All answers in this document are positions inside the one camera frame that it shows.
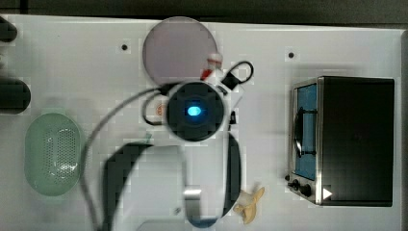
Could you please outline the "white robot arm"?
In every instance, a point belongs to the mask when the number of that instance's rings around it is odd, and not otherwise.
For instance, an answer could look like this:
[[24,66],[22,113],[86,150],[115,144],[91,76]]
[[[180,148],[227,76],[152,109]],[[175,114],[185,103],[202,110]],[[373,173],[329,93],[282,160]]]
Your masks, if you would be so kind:
[[100,231],[190,231],[216,224],[241,186],[230,132],[243,89],[224,81],[165,86],[149,143],[128,142],[103,167]]

